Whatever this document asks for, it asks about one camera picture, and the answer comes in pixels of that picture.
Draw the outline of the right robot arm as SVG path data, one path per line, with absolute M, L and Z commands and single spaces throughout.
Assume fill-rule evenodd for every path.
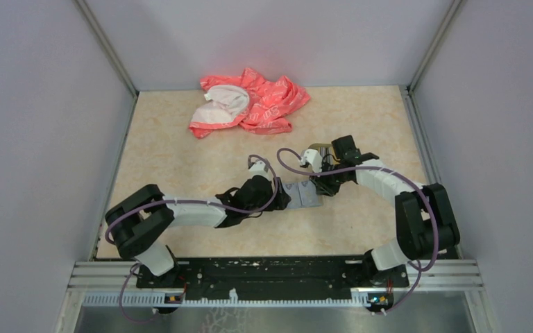
M 374 153 L 363 153 L 348 135 L 325 148 L 309 148 L 301 164 L 311 167 L 319 195 L 334 196 L 342 184 L 354 182 L 373 190 L 395 209 L 396 236 L 364 255 L 363 276 L 372 286 L 388 280 L 391 268 L 456 246 L 460 233 L 446 188 L 422 185 L 390 169 Z

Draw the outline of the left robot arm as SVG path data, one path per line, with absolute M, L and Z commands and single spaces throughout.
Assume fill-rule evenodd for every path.
M 156 184 L 149 184 L 105 214 L 104 237 L 121 258 L 135 259 L 155 281 L 172 287 L 179 281 L 180 268 L 159 240 L 167 228 L 229 228 L 263 212 L 285 210 L 290 202 L 279 177 L 253 176 L 241 187 L 205 200 L 170 198 Z

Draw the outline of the cream oval card tray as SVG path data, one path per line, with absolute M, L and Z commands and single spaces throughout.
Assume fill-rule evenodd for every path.
M 332 144 L 315 143 L 308 146 L 309 149 L 314 149 L 319 152 L 323 159 L 335 159 L 335 152 Z

